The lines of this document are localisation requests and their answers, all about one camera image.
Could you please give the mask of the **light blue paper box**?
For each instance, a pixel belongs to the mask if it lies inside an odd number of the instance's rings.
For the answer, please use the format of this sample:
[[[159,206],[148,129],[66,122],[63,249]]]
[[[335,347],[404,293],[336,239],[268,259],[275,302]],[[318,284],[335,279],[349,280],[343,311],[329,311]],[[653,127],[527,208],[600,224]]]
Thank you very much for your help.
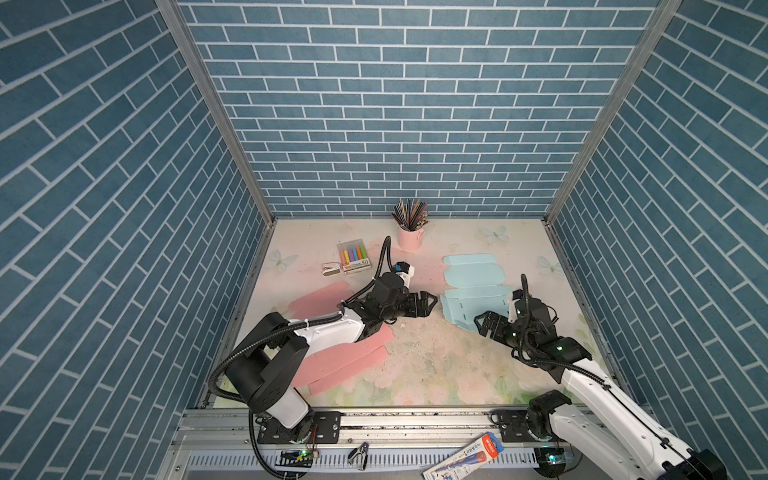
[[[449,289],[440,296],[445,319],[477,333],[474,319],[487,311],[509,316],[512,287],[506,285],[503,269],[491,254],[450,255],[444,279]]]

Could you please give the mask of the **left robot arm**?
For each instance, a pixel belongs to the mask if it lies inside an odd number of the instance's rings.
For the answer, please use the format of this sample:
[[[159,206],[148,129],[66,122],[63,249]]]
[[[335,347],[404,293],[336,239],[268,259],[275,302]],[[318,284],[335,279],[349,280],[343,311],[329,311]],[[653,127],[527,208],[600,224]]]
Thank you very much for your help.
[[[425,318],[437,303],[429,292],[410,292],[402,274],[385,272],[330,316],[288,320],[272,312],[216,367],[208,388],[302,437],[313,411],[292,381],[306,357],[359,343],[400,317]]]

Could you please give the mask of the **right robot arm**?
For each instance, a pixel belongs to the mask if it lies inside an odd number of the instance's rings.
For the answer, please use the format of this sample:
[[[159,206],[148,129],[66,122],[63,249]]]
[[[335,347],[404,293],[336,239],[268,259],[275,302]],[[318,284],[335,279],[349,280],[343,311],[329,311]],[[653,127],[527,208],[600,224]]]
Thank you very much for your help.
[[[549,308],[520,293],[509,316],[487,311],[478,333],[563,386],[530,401],[527,423],[539,439],[563,440],[613,479],[724,479],[711,451],[694,450],[635,403],[577,340],[558,334]]]

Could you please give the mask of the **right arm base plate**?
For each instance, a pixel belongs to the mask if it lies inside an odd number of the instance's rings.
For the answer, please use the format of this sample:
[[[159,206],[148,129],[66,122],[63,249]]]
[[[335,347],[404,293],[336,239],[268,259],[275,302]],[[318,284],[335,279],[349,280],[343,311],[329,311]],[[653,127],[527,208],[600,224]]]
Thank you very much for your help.
[[[549,414],[534,408],[493,410],[489,420],[499,430],[504,443],[559,440],[552,431]]]

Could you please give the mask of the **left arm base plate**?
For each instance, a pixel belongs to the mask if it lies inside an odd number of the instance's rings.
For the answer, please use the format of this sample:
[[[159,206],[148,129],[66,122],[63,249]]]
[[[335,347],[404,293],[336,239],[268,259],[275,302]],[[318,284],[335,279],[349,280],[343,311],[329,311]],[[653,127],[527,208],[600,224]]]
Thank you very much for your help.
[[[337,444],[342,414],[339,411],[311,410],[296,426],[288,428],[269,419],[259,430],[257,441],[266,445]]]

